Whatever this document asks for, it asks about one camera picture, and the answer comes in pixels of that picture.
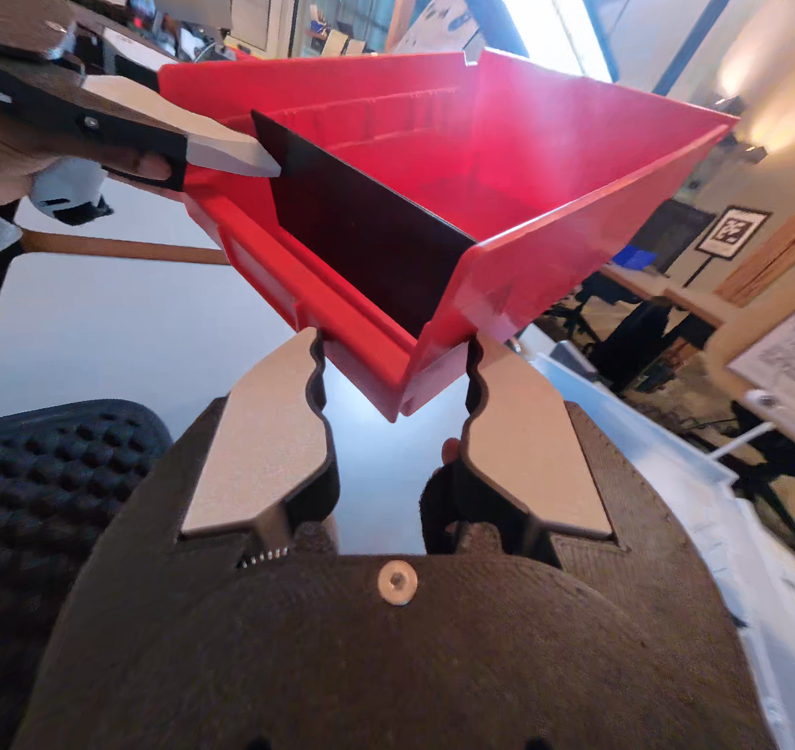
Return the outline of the black bin divider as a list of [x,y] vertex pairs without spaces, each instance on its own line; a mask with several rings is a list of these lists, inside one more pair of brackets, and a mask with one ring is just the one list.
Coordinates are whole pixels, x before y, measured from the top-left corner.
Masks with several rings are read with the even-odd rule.
[[271,179],[280,227],[419,338],[475,239],[276,120],[251,117],[282,169]]

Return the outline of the wooden table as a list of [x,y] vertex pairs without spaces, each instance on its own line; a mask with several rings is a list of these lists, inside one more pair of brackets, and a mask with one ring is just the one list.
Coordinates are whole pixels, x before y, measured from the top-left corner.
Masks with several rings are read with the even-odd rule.
[[731,322],[741,309],[718,295],[675,284],[671,279],[651,272],[634,271],[616,264],[605,264],[600,273],[636,296],[669,299],[680,310],[700,318],[713,328]]

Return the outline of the wooden easel board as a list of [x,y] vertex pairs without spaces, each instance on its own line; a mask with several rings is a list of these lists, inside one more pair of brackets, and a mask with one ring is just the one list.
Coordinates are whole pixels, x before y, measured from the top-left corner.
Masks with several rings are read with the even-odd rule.
[[704,359],[707,374],[716,387],[793,440],[794,404],[787,407],[779,403],[728,369],[734,358],[790,315],[794,315],[793,292],[788,288],[772,292],[759,305],[741,309],[735,319],[719,328],[708,341]]

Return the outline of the black office chair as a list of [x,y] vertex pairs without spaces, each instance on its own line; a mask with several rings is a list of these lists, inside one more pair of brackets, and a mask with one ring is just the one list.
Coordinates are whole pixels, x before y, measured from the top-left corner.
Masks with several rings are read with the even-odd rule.
[[583,316],[583,309],[593,297],[594,290],[583,286],[574,295],[548,308],[535,323],[553,341],[570,341],[586,358],[590,358],[601,342],[600,336]]

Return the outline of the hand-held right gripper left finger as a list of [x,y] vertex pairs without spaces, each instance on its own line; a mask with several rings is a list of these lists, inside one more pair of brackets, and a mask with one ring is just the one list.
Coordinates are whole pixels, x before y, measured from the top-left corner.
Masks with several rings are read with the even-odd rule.
[[300,331],[229,392],[207,450],[181,540],[247,535],[242,563],[284,558],[304,534],[337,554],[340,474],[324,415],[323,337]]

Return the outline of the illustrated instruction sheet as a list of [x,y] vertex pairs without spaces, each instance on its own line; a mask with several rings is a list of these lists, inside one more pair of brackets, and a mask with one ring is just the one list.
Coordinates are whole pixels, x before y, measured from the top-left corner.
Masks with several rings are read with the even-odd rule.
[[793,407],[794,315],[734,358],[728,369],[779,403]]

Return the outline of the red plastic storage bin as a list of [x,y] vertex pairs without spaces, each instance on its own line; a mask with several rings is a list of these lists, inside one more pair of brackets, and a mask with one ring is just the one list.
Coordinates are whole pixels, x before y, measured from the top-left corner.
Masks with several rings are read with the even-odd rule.
[[608,263],[738,119],[496,50],[164,67],[168,101],[256,135],[252,110],[475,239],[413,338],[280,227],[271,180],[189,166],[185,205],[231,265],[390,421]]

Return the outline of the person's left hand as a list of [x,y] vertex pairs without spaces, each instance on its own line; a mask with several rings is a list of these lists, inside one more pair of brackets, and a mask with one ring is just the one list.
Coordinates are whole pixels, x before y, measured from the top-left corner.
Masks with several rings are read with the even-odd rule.
[[13,118],[1,119],[1,205],[28,195],[34,177],[57,159],[94,161],[123,174],[161,182],[171,175],[167,161],[154,153],[97,144],[45,132]]

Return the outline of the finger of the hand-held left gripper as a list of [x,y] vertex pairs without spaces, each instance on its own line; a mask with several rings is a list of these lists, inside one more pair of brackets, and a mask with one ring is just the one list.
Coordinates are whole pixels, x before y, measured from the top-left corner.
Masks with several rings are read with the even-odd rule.
[[89,76],[84,80],[83,88],[102,99],[179,129],[187,137],[186,158],[191,165],[257,178],[277,178],[282,172],[281,166],[256,138],[189,112],[131,79]]

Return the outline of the clear plastic container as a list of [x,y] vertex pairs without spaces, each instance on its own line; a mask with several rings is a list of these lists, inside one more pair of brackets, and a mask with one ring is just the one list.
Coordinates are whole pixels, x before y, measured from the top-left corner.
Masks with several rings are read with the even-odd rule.
[[531,365],[578,404],[662,497],[699,550],[740,625],[763,712],[780,748],[794,748],[793,555],[732,490],[718,461],[603,387],[537,353]]

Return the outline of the wooden stick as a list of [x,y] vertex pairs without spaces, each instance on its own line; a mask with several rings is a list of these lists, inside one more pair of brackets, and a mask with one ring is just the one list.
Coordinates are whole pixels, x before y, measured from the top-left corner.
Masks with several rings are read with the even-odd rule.
[[25,253],[47,252],[84,257],[155,260],[204,265],[229,265],[223,250],[161,243],[85,238],[73,235],[22,230],[21,245]]

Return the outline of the printed tag sign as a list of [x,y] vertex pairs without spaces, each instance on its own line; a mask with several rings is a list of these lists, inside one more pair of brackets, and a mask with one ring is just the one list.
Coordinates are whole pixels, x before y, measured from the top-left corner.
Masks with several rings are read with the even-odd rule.
[[745,207],[728,207],[698,241],[695,251],[704,259],[692,275],[684,281],[689,287],[716,259],[732,261],[759,231],[772,213]]

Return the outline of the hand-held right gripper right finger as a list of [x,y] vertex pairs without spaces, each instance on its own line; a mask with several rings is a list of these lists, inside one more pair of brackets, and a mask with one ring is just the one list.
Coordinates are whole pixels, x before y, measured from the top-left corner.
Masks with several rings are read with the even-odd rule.
[[461,519],[490,524],[510,555],[555,559],[551,535],[615,532],[567,404],[531,364],[484,334],[469,342],[468,417],[452,465]]

